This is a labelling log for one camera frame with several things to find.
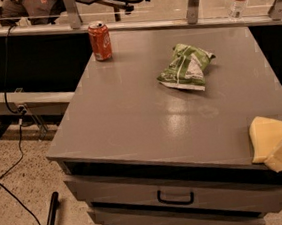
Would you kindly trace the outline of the yellow sponge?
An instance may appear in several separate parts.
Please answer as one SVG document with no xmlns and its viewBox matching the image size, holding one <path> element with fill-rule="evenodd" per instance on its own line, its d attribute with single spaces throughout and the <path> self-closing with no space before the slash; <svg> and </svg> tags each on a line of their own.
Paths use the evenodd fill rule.
<svg viewBox="0 0 282 225">
<path fill-rule="evenodd" d="M 249 127 L 254 150 L 253 162 L 263 163 L 268 154 L 282 140 L 282 121 L 256 116 Z"/>
</svg>

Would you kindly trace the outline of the seated person in background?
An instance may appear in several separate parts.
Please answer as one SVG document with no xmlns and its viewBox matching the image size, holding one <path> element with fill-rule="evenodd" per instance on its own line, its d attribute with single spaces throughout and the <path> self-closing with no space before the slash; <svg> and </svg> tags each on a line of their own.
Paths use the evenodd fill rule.
<svg viewBox="0 0 282 225">
<path fill-rule="evenodd" d="M 32 25 L 50 24 L 51 17 L 59 15 L 58 0 L 4 0 L 0 9 L 1 26 L 15 26 L 22 17 Z"/>
</svg>

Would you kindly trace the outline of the orange soda can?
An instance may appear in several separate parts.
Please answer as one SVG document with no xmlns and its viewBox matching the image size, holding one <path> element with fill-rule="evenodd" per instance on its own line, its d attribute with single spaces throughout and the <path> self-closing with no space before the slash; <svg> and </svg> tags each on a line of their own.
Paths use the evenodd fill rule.
<svg viewBox="0 0 282 225">
<path fill-rule="evenodd" d="M 91 22 L 88 27 L 88 34 L 95 59 L 97 61 L 110 59 L 112 52 L 107 26 L 101 21 Z"/>
</svg>

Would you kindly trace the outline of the grey drawer cabinet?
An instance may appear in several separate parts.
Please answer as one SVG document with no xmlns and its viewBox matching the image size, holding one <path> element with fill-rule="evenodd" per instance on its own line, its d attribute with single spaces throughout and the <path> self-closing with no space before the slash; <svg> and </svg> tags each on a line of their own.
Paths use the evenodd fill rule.
<svg viewBox="0 0 282 225">
<path fill-rule="evenodd" d="M 90 60 L 49 148 L 100 225 L 263 225 L 282 210 L 282 172 L 253 162 L 249 126 L 282 120 L 282 87 L 245 28 L 117 31 Z M 176 44 L 216 57 L 206 89 L 158 82 Z M 192 205 L 157 191 L 194 193 Z"/>
</svg>

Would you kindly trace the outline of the green jalapeno chip bag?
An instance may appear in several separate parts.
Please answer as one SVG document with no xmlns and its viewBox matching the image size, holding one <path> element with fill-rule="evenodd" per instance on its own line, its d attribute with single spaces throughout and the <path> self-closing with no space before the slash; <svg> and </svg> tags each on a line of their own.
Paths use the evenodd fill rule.
<svg viewBox="0 0 282 225">
<path fill-rule="evenodd" d="M 181 43 L 172 49 L 172 61 L 159 74 L 158 82 L 168 88 L 204 91 L 204 71 L 216 56 L 196 46 Z"/>
</svg>

